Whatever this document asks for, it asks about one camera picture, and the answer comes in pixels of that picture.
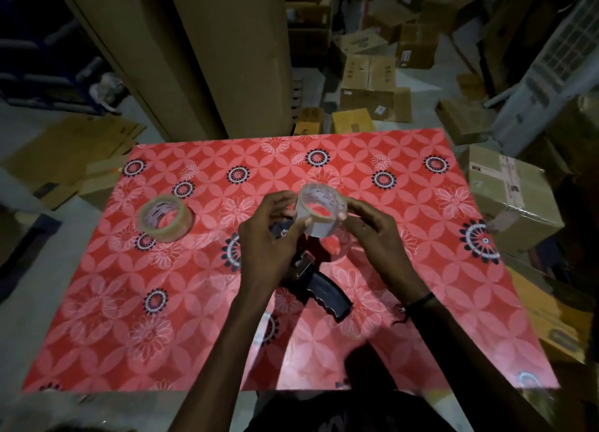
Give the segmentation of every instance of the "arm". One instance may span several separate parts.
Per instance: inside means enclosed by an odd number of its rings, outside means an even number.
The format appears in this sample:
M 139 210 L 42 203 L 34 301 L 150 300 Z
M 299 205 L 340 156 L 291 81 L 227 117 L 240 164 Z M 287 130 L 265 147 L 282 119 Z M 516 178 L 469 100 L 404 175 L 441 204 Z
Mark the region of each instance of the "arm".
M 389 290 L 409 306 L 430 293 L 406 256 L 395 220 L 348 198 L 358 215 L 341 216 Z M 549 424 L 490 363 L 453 315 L 435 298 L 410 315 L 474 430 L 550 431 Z
M 208 360 L 200 371 L 170 432 L 229 430 L 250 345 L 268 300 L 287 272 L 297 240 L 310 222 L 298 219 L 287 236 L 275 240 L 270 224 L 293 217 L 293 192 L 267 195 L 239 227 L 241 284 Z

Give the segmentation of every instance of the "left hand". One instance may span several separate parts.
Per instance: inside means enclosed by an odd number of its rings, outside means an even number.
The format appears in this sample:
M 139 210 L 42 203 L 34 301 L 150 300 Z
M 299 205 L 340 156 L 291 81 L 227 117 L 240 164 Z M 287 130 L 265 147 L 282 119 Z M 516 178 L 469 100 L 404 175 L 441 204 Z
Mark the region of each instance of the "left hand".
M 295 210 L 288 209 L 296 201 L 297 194 L 292 191 L 267 194 L 254 215 L 239 226 L 240 294 L 257 294 L 267 301 L 287 273 L 298 239 L 311 225 L 311 218 L 296 220 L 287 235 L 279 239 L 268 227 L 297 216 Z

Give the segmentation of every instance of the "red patterned tablecloth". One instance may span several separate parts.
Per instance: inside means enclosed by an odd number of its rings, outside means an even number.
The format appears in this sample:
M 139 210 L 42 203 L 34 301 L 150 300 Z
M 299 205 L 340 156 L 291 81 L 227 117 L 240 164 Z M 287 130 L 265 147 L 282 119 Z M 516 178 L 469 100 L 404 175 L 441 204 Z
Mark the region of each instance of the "red patterned tablecloth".
M 398 223 L 416 271 L 514 385 L 557 386 L 510 275 L 441 129 L 139 145 L 132 150 L 24 390 L 187 390 L 240 281 L 236 229 L 262 197 L 307 182 L 372 203 Z M 183 198 L 191 232 L 158 243 L 136 215 Z M 419 333 L 353 237 L 321 240 L 320 269 L 354 302 L 341 324 L 278 289 L 246 365 L 244 390 L 343 389 L 343 361 L 369 341 L 399 389 L 446 388 Z

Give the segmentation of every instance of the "right hand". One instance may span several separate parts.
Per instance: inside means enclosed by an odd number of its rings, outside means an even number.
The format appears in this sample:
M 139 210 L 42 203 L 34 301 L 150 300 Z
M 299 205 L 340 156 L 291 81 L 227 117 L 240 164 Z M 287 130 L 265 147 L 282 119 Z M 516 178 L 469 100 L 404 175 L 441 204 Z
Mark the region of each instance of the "right hand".
M 408 259 L 395 219 L 371 204 L 346 197 L 348 211 L 341 215 L 345 229 L 355 236 L 366 257 L 389 290 L 404 306 L 409 306 L 430 292 Z

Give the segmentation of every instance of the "metal rack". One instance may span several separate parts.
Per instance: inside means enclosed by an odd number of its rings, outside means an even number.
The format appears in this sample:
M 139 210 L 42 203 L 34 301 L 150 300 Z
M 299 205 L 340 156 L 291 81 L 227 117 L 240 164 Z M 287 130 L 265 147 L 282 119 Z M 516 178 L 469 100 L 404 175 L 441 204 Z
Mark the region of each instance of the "metal rack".
M 0 0 L 0 97 L 6 103 L 102 115 L 88 90 L 107 70 L 62 0 Z

